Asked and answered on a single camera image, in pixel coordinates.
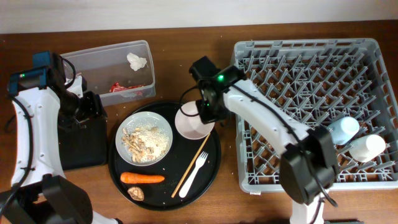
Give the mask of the grey plate with food scraps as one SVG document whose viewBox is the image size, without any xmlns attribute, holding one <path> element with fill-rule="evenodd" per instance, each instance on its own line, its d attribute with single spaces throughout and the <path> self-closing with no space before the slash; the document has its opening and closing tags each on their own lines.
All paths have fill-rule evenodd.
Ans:
<svg viewBox="0 0 398 224">
<path fill-rule="evenodd" d="M 128 116 L 115 135 L 116 150 L 123 160 L 134 166 L 150 166 L 170 151 L 173 131 L 161 115 L 143 111 Z"/>
</svg>

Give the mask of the light blue plastic cup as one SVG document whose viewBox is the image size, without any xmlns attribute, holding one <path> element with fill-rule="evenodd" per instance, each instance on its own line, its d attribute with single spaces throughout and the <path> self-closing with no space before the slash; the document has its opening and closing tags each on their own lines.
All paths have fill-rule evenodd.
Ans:
<svg viewBox="0 0 398 224">
<path fill-rule="evenodd" d="M 328 125 L 328 129 L 333 144 L 344 145 L 359 131 L 359 122 L 355 118 L 346 116 Z"/>
</svg>

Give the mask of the cream plastic cup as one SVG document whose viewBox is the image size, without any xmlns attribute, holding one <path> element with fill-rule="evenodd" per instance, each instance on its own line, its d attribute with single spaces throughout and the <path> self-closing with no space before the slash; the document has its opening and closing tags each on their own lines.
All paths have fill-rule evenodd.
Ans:
<svg viewBox="0 0 398 224">
<path fill-rule="evenodd" d="M 351 157 L 356 161 L 366 163 L 385 151 L 386 142 L 377 134 L 370 134 L 355 139 L 350 143 L 350 146 Z"/>
</svg>

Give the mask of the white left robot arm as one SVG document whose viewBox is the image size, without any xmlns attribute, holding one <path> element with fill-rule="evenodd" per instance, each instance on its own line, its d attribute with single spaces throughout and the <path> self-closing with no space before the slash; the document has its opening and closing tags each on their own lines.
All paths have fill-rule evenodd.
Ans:
<svg viewBox="0 0 398 224">
<path fill-rule="evenodd" d="M 65 177 L 71 164 L 104 164 L 106 112 L 86 80 L 68 79 L 70 62 L 46 51 L 30 70 L 11 75 L 8 96 L 17 120 L 11 189 L 1 193 L 1 216 L 11 223 L 117 223 L 93 210 L 88 194 Z"/>
</svg>

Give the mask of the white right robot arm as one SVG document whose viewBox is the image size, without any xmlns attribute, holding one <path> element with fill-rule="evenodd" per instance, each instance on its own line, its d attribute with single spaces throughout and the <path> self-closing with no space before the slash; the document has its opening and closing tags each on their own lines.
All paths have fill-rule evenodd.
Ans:
<svg viewBox="0 0 398 224">
<path fill-rule="evenodd" d="M 292 199 L 291 223 L 324 223 L 328 189 L 338 174 L 332 137 L 323 126 L 310 128 L 267 99 L 245 73 L 230 65 L 221 70 L 208 58 L 192 64 L 189 73 L 201 98 L 195 102 L 203 124 L 224 120 L 234 113 L 248 122 L 280 157 L 279 182 Z"/>
</svg>

